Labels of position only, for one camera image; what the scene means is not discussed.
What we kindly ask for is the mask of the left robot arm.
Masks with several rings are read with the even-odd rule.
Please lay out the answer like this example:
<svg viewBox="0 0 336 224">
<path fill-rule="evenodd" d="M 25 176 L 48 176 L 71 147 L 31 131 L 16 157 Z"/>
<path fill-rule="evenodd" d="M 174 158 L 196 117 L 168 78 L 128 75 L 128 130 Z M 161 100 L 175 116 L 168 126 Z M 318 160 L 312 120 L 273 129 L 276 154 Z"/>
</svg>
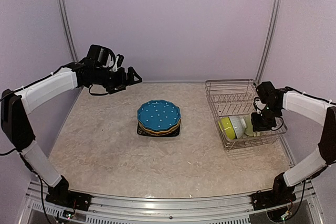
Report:
<svg viewBox="0 0 336 224">
<path fill-rule="evenodd" d="M 92 196 L 69 190 L 69 183 L 37 144 L 28 115 L 44 103 L 76 88 L 100 85 L 104 95 L 142 82 L 133 67 L 122 67 L 124 57 L 109 48 L 91 45 L 86 57 L 59 67 L 48 76 L 1 97 L 1 128 L 26 167 L 47 187 L 46 201 L 68 208 L 88 210 Z"/>
</svg>

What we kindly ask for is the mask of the yellow-green bowl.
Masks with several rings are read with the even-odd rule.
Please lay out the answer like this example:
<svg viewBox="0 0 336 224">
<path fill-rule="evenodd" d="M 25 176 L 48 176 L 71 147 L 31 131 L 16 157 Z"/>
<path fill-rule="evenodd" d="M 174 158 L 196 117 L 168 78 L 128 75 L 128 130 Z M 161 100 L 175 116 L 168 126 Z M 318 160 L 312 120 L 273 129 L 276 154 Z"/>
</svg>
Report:
<svg viewBox="0 0 336 224">
<path fill-rule="evenodd" d="M 221 131 L 225 133 L 228 139 L 234 140 L 236 138 L 236 134 L 229 117 L 221 118 L 218 122 L 218 125 Z"/>
</svg>

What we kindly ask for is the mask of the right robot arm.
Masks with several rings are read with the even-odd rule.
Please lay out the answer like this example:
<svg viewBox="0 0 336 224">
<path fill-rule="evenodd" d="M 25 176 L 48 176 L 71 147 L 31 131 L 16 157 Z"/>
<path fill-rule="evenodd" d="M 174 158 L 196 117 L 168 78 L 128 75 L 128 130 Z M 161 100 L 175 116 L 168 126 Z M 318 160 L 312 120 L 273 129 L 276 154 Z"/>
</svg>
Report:
<svg viewBox="0 0 336 224">
<path fill-rule="evenodd" d="M 335 103 L 300 92 L 292 87 L 275 88 L 270 81 L 256 87 L 263 108 L 251 114 L 255 132 L 271 131 L 283 111 L 297 115 L 322 127 L 317 148 L 289 170 L 277 175 L 272 189 L 251 195 L 254 209 L 264 209 L 295 201 L 295 187 L 319 176 L 335 162 Z"/>
</svg>

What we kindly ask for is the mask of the vertical aluminium post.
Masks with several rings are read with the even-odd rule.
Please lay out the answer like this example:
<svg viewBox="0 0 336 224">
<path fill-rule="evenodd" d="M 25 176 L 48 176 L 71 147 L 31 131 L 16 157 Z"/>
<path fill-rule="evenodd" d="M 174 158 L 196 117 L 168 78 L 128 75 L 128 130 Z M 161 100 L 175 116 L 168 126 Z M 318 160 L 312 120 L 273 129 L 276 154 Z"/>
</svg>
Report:
<svg viewBox="0 0 336 224">
<path fill-rule="evenodd" d="M 57 0 L 57 3 L 58 3 L 61 23 L 62 23 L 62 27 L 65 33 L 65 38 L 66 38 L 66 42 L 67 42 L 67 46 L 70 52 L 71 59 L 72 61 L 78 62 L 79 59 L 78 59 L 77 52 L 75 49 L 75 44 L 74 44 L 74 40 L 73 40 L 71 28 L 70 28 L 68 15 L 67 15 L 66 1 Z"/>
<path fill-rule="evenodd" d="M 272 45 L 272 40 L 274 38 L 274 34 L 275 34 L 275 30 L 276 30 L 280 5 L 281 5 L 281 0 L 273 0 L 269 25 L 268 25 L 268 29 L 267 29 L 267 33 L 266 33 L 266 39 L 265 39 L 265 43 L 264 43 L 264 46 L 263 46 L 261 60 L 260 60 L 260 63 L 258 65 L 258 70 L 257 70 L 256 77 L 255 77 L 255 81 L 257 83 L 261 83 L 262 77 L 263 77 L 265 69 L 266 69 L 267 60 L 269 58 L 269 53 L 270 53 L 270 49 L 271 49 L 271 45 Z"/>
</svg>

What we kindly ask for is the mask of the right vertical aluminium post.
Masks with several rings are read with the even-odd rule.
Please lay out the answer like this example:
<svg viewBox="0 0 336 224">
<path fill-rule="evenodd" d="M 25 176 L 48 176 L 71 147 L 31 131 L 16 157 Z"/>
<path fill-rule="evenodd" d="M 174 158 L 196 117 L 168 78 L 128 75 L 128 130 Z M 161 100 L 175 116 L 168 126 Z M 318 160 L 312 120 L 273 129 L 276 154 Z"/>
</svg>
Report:
<svg viewBox="0 0 336 224">
<path fill-rule="evenodd" d="M 275 34 L 275 30 L 276 30 L 280 5 L 281 5 L 281 0 L 273 0 L 269 25 L 268 25 L 268 29 L 267 29 L 267 33 L 266 33 L 266 39 L 265 39 L 265 43 L 264 43 L 264 46 L 263 46 L 261 60 L 260 60 L 260 63 L 258 65 L 258 70 L 257 70 L 256 77 L 255 77 L 255 81 L 257 83 L 261 83 L 262 77 L 263 77 L 265 69 L 266 69 L 267 60 L 269 58 L 269 53 L 270 53 L 270 49 L 271 49 L 271 45 L 272 45 L 272 40 L 274 38 L 274 34 Z"/>
</svg>

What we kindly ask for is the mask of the white patterned bowl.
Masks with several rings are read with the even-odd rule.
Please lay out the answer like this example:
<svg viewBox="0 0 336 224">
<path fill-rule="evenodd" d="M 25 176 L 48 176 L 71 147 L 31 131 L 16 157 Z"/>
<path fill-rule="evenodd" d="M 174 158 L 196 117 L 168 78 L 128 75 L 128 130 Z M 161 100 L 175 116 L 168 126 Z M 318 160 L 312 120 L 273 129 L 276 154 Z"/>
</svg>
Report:
<svg viewBox="0 0 336 224">
<path fill-rule="evenodd" d="M 243 137 L 247 124 L 244 118 L 239 116 L 229 116 L 230 125 L 228 126 L 226 133 L 229 139 L 235 140 Z"/>
</svg>

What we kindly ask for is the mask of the black square floral plate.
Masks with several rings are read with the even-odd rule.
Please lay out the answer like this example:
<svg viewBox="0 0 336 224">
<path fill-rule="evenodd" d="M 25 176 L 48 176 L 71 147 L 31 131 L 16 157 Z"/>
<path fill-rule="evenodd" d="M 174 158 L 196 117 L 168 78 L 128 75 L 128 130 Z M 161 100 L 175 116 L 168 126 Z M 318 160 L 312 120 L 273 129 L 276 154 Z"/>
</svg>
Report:
<svg viewBox="0 0 336 224">
<path fill-rule="evenodd" d="M 174 130 L 172 130 L 172 131 L 170 131 L 168 133 L 157 134 L 157 133 L 150 133 L 150 132 L 144 130 L 141 127 L 141 124 L 138 123 L 138 125 L 137 125 L 137 134 L 138 135 L 142 135 L 142 136 L 148 136 L 148 137 L 176 137 L 176 136 L 178 136 L 180 134 L 180 129 L 181 129 L 181 126 L 179 125 Z"/>
</svg>

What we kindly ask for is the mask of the orange polka dot plate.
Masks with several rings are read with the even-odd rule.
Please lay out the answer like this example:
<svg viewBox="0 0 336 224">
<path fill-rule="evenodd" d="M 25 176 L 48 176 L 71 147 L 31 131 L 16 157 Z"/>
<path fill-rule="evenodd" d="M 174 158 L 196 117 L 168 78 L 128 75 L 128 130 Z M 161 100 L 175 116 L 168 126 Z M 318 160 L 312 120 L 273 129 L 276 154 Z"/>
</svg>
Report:
<svg viewBox="0 0 336 224">
<path fill-rule="evenodd" d="M 154 134 L 154 135 L 167 135 L 167 134 L 175 131 L 180 126 L 180 124 L 181 124 L 181 119 L 179 119 L 179 121 L 174 126 L 170 127 L 168 130 L 159 130 L 159 131 L 156 130 L 155 131 L 155 130 L 145 128 L 140 122 L 138 122 L 138 125 L 142 130 L 144 130 L 144 131 L 146 131 L 150 134 Z"/>
</svg>

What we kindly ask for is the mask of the pale green mug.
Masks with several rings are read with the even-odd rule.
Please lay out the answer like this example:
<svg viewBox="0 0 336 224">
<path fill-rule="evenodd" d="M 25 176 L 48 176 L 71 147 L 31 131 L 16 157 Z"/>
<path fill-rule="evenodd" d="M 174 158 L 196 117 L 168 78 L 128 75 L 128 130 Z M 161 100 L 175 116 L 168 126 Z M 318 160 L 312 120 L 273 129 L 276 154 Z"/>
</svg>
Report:
<svg viewBox="0 0 336 224">
<path fill-rule="evenodd" d="M 255 132 L 253 130 L 253 125 L 251 123 L 251 115 L 248 114 L 244 117 L 244 121 L 245 121 L 245 124 L 246 124 L 246 127 L 245 127 L 245 134 L 249 137 L 258 137 L 260 136 L 260 132 Z"/>
</svg>

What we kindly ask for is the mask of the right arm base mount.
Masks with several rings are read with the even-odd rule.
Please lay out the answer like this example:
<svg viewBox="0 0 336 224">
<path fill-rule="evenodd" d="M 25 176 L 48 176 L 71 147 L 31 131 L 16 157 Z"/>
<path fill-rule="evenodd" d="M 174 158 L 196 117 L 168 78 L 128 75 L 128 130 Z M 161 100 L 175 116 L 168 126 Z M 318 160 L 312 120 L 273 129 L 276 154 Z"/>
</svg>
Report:
<svg viewBox="0 0 336 224">
<path fill-rule="evenodd" d="M 294 193 L 276 195 L 273 190 L 258 191 L 251 194 L 250 197 L 254 211 L 280 206 L 295 201 L 297 199 Z"/>
</svg>

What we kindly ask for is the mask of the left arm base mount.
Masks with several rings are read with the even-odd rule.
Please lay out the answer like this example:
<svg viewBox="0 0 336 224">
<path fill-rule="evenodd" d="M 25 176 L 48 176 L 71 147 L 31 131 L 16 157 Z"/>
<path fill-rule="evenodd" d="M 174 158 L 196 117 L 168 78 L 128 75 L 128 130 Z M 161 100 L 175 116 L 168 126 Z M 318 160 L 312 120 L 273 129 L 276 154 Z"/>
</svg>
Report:
<svg viewBox="0 0 336 224">
<path fill-rule="evenodd" d="M 74 210 L 88 211 L 92 196 L 76 191 L 68 191 L 64 196 L 47 194 L 46 201 Z"/>
</svg>

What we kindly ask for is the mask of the aluminium front frame rail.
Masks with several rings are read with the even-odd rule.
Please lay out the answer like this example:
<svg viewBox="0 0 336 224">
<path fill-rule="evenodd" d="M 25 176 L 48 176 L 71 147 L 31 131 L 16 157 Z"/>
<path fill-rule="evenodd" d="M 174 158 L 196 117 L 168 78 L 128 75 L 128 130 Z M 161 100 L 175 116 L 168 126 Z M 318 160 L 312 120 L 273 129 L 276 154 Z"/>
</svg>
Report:
<svg viewBox="0 0 336 224">
<path fill-rule="evenodd" d="M 260 223 L 271 222 L 279 206 L 255 210 L 251 193 L 196 198 L 139 198 L 91 194 L 88 210 L 76 210 L 73 219 L 62 217 L 65 207 L 41 200 L 47 186 L 30 182 L 15 223 L 29 223 L 34 214 L 57 217 L 63 223 Z"/>
</svg>

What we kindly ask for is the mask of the blue polka dot plate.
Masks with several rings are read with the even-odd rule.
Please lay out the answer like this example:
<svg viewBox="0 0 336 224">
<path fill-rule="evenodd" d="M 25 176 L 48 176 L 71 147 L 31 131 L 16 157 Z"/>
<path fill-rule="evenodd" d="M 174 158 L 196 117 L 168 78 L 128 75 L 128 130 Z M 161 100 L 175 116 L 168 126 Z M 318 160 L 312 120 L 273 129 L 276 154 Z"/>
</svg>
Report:
<svg viewBox="0 0 336 224">
<path fill-rule="evenodd" d="M 166 100 L 151 100 L 137 110 L 138 122 L 153 132 L 168 131 L 181 123 L 180 108 Z"/>
</svg>

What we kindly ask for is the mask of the left vertical aluminium post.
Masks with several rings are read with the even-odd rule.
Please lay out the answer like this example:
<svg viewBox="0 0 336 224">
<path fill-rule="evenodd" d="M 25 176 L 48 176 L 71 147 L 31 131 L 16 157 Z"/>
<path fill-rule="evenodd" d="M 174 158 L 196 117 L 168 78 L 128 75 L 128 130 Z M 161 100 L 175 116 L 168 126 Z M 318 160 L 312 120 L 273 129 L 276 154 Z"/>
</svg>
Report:
<svg viewBox="0 0 336 224">
<path fill-rule="evenodd" d="M 79 59 L 78 59 L 77 52 L 75 49 L 75 44 L 74 44 L 74 40 L 73 40 L 71 28 L 70 28 L 68 15 L 67 15 L 66 1 L 57 0 L 57 3 L 58 3 L 61 23 L 62 23 L 62 27 L 65 33 L 65 38 L 66 38 L 66 42 L 67 42 L 67 46 L 70 52 L 71 59 L 72 61 L 78 62 Z"/>
</svg>

